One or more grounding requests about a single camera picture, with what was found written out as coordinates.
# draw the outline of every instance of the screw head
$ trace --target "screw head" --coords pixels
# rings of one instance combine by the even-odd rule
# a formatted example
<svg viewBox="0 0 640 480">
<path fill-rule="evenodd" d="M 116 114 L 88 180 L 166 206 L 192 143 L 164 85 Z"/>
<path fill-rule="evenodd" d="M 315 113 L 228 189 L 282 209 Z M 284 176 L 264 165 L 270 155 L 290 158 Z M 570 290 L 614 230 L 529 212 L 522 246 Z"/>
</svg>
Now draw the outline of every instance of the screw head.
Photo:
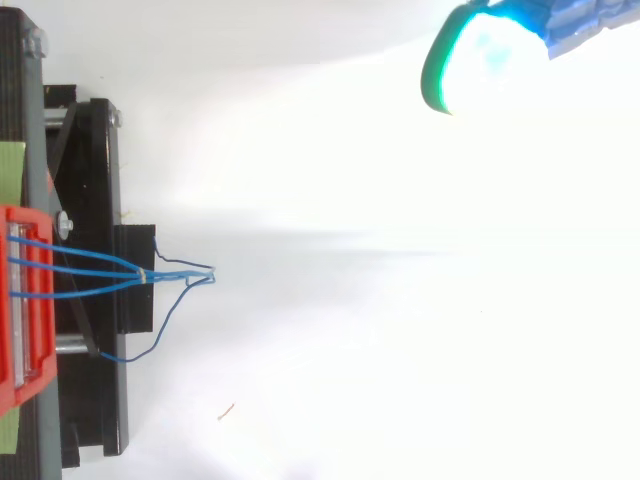
<svg viewBox="0 0 640 480">
<path fill-rule="evenodd" d="M 64 210 L 58 214 L 58 221 L 56 222 L 58 227 L 58 235 L 62 240 L 69 238 L 69 232 L 73 231 L 73 220 L 69 219 L 67 212 Z"/>
<path fill-rule="evenodd" d="M 49 38 L 41 28 L 32 28 L 27 31 L 24 39 L 24 51 L 27 56 L 35 59 L 43 59 L 49 54 Z"/>
<path fill-rule="evenodd" d="M 122 112 L 120 110 L 111 110 L 109 112 L 109 124 L 113 128 L 122 127 Z"/>
</svg>

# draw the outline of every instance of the white surface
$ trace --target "white surface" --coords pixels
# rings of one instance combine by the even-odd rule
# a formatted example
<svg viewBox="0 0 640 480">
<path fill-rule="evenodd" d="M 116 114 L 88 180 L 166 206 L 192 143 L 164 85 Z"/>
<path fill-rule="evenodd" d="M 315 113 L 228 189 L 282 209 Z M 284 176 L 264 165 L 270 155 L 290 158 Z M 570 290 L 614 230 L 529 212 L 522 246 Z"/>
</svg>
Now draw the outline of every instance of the white surface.
<svg viewBox="0 0 640 480">
<path fill-rule="evenodd" d="M 637 28 L 478 125 L 420 98 L 451 4 L 20 4 L 124 112 L 126 221 L 218 268 L 66 479 L 638 477 Z"/>
</svg>

